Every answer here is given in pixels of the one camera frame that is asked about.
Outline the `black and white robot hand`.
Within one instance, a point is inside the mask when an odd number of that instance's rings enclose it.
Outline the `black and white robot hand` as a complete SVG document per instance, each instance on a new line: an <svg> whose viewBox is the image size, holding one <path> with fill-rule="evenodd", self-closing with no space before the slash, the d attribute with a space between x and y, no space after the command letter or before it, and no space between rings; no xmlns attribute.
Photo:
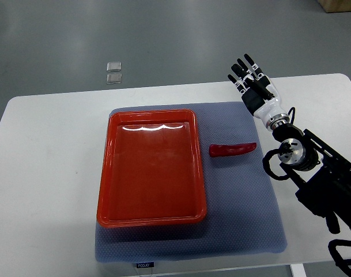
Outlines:
<svg viewBox="0 0 351 277"><path fill-rule="evenodd" d="M281 97L271 79L248 55L231 66L229 80L241 93L241 99L250 114L262 121L265 128L273 131L289 123L288 113L281 107Z"/></svg>

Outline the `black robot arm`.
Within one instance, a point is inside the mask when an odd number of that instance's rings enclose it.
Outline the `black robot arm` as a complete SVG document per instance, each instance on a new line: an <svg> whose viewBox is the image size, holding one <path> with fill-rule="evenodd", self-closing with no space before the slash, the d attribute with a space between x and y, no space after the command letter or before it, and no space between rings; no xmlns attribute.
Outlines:
<svg viewBox="0 0 351 277"><path fill-rule="evenodd" d="M351 231L351 162L308 129L293 124L295 109L267 120L267 128L280 146L263 158L263 169L273 179L291 179L295 193L314 215L325 219L332 234L342 220Z"/></svg>

